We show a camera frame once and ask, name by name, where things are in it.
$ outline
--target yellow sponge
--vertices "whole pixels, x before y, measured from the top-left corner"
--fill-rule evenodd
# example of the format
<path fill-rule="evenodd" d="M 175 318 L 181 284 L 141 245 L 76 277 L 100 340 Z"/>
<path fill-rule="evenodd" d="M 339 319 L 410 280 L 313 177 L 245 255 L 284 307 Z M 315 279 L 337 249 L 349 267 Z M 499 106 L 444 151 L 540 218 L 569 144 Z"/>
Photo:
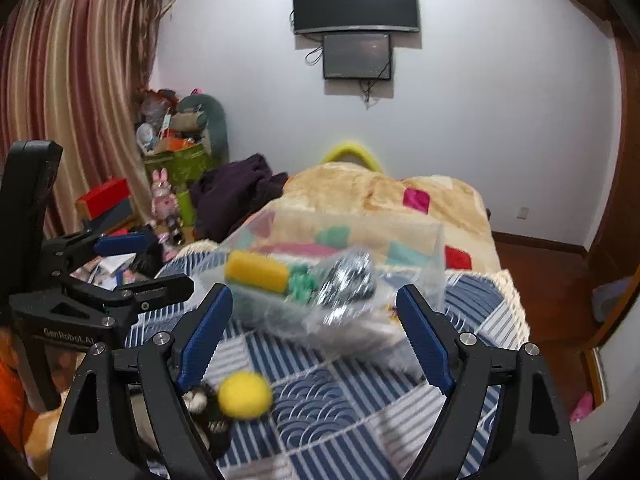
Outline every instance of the yellow sponge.
<path fill-rule="evenodd" d="M 226 261 L 225 278 L 284 294 L 289 280 L 289 267 L 262 254 L 231 251 Z"/>
<path fill-rule="evenodd" d="M 229 375 L 218 388 L 218 404 L 227 416 L 251 420 L 265 413 L 273 402 L 269 383 L 260 374 L 242 370 Z"/>

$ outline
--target green toy piece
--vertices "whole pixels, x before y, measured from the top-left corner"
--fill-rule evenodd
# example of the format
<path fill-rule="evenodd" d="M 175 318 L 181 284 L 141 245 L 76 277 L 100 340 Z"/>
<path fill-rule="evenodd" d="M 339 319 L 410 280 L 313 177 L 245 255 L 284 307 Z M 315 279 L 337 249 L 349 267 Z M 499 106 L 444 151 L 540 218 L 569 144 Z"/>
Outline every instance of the green toy piece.
<path fill-rule="evenodd" d="M 386 265 L 424 267 L 428 261 L 429 257 L 426 254 L 399 242 L 389 242 L 389 248 L 386 252 Z"/>
<path fill-rule="evenodd" d="M 311 296 L 318 289 L 316 280 L 309 274 L 309 266 L 292 265 L 289 267 L 287 296 L 299 304 L 309 304 Z"/>
<path fill-rule="evenodd" d="M 334 249 L 346 249 L 349 245 L 351 229 L 347 225 L 335 225 L 320 231 L 316 235 L 316 243 Z"/>

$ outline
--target yellow ball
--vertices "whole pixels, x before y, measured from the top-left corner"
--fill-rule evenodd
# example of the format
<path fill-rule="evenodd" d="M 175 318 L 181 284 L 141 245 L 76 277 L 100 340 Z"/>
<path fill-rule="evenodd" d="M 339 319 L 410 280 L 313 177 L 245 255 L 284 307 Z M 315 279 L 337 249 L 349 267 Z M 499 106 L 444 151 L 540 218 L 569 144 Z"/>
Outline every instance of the yellow ball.
<path fill-rule="evenodd" d="M 258 418 L 273 402 L 269 383 L 260 374 L 241 371 L 229 375 L 218 388 L 220 410 L 240 420 Z"/>

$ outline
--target wall-mounted tv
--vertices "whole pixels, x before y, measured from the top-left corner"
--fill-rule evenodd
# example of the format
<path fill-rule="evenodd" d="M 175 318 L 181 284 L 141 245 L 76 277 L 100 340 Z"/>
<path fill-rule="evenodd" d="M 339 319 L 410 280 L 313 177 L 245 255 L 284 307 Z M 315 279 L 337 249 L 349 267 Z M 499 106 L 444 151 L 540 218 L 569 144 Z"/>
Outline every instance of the wall-mounted tv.
<path fill-rule="evenodd" d="M 332 32 L 322 38 L 325 79 L 391 79 L 391 42 L 385 32 Z"/>
<path fill-rule="evenodd" d="M 420 31 L 417 0 L 293 0 L 294 32 Z"/>

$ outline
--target blue and white patterned blanket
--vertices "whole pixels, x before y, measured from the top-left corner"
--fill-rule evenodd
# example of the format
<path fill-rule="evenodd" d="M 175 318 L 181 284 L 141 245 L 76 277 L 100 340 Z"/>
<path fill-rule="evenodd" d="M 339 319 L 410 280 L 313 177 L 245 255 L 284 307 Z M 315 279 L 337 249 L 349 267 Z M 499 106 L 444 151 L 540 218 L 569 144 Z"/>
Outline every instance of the blue and white patterned blanket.
<path fill-rule="evenodd" d="M 205 258 L 210 253 L 178 257 L 161 276 L 191 275 Z M 513 305 L 489 276 L 450 275 L 446 307 L 459 332 L 475 332 L 503 348 L 519 348 L 524 342 L 524 321 L 518 325 Z M 181 303 L 146 313 L 132 327 L 127 345 L 171 330 L 184 311 Z M 324 355 L 231 321 L 204 379 L 217 384 L 237 370 L 263 374 L 271 383 L 274 403 L 263 418 L 235 423 L 231 448 L 218 461 L 227 479 L 402 478 L 445 400 L 424 378 Z M 487 389 L 460 478 L 478 470 L 498 395 L 499 386 Z"/>

